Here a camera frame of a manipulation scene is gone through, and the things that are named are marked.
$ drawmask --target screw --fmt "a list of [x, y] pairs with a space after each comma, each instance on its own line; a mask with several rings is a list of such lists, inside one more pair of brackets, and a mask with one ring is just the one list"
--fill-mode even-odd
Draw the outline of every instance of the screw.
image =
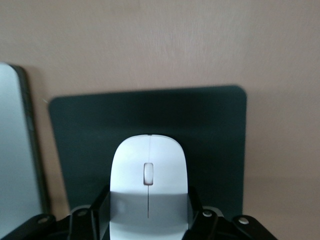
[[209, 210], [204, 210], [202, 212], [203, 216], [207, 217], [207, 218], [210, 218], [212, 216], [212, 212], [209, 211]]
[[244, 224], [244, 225], [249, 224], [248, 219], [246, 219], [245, 217], [240, 217], [238, 221], [239, 221], [239, 223]]
[[44, 224], [44, 223], [48, 222], [49, 218], [50, 218], [49, 216], [45, 216], [43, 218], [40, 218], [37, 223]]

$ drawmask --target dark green mouse pad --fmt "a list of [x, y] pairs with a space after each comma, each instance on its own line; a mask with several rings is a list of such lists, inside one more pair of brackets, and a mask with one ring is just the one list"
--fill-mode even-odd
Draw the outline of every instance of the dark green mouse pad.
[[157, 134], [182, 146], [188, 184], [227, 219], [242, 213], [246, 94], [238, 86], [55, 98], [49, 106], [70, 208], [110, 183], [119, 144]]

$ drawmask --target mouse scroll wheel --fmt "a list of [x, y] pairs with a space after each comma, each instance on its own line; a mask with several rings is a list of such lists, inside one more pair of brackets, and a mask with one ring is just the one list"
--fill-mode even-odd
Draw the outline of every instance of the mouse scroll wheel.
[[154, 184], [154, 165], [150, 162], [143, 167], [143, 184], [150, 186]]

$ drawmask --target white wireless mouse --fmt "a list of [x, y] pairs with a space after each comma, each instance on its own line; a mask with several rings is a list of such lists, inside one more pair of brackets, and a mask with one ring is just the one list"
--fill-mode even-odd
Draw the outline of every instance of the white wireless mouse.
[[177, 240], [188, 229], [188, 176], [182, 147], [139, 135], [117, 148], [110, 177], [110, 240]]

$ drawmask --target mouse button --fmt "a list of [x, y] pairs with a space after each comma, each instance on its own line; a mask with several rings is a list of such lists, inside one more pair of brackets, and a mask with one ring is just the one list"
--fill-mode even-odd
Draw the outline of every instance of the mouse button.
[[111, 168], [111, 191], [145, 194], [143, 165], [148, 161], [149, 154], [140, 150], [134, 150], [129, 146], [117, 149]]
[[157, 136], [150, 139], [150, 160], [151, 163], [179, 161], [186, 164], [185, 154], [180, 144], [172, 138]]
[[114, 157], [122, 161], [135, 161], [149, 157], [149, 138], [133, 137], [123, 141], [117, 148]]
[[154, 184], [154, 165], [150, 162], [143, 166], [143, 184], [147, 186]]
[[150, 194], [185, 194], [188, 193], [188, 177], [179, 167], [174, 171], [168, 167], [154, 165], [153, 185], [149, 188]]

